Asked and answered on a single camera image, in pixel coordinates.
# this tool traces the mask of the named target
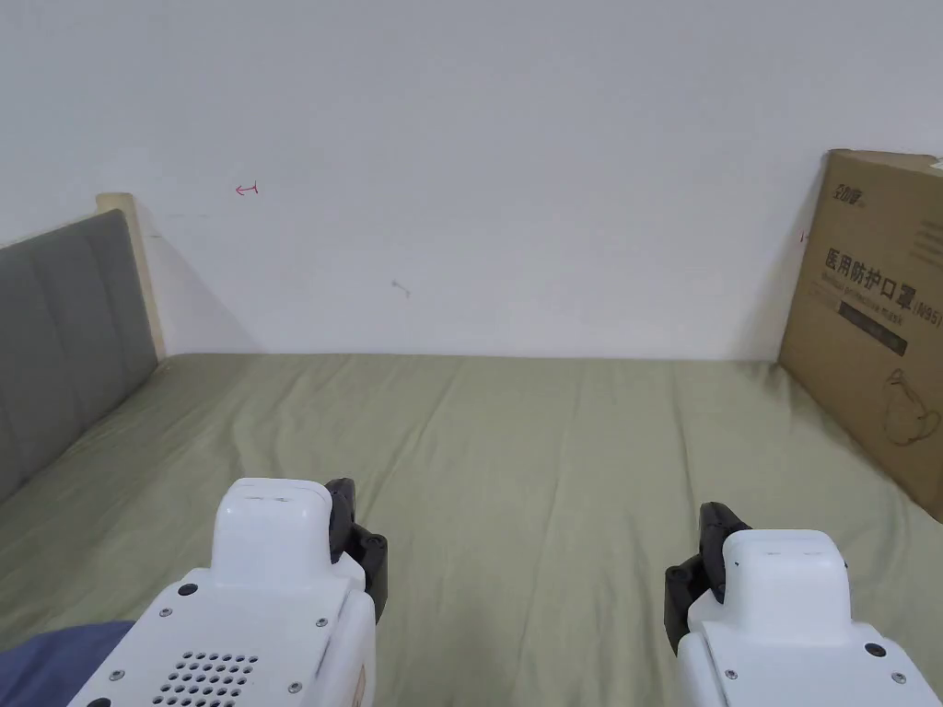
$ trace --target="cardboard box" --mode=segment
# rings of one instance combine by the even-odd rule
[[[780,362],[943,522],[943,169],[936,162],[829,155]]]

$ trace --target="red pen mark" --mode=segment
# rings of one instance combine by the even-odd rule
[[[256,194],[258,194],[258,187],[256,184],[257,181],[253,182],[251,187],[244,187],[242,184],[240,184],[238,187],[236,187],[236,193],[239,196],[245,196],[246,191],[254,191]]]

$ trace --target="bed sheet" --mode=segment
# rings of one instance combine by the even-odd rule
[[[817,528],[943,694],[943,527],[776,366],[178,356],[0,506],[0,648],[133,619],[242,476],[357,482],[384,705],[676,704],[663,572],[703,501]]]

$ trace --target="white wall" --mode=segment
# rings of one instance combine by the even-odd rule
[[[4,0],[0,238],[134,192],[175,353],[772,358],[822,153],[943,153],[941,27],[938,0]]]

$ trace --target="mask illustration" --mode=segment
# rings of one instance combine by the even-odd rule
[[[899,447],[926,439],[940,425],[940,414],[927,409],[901,369],[895,370],[885,381],[884,399],[885,434]]]

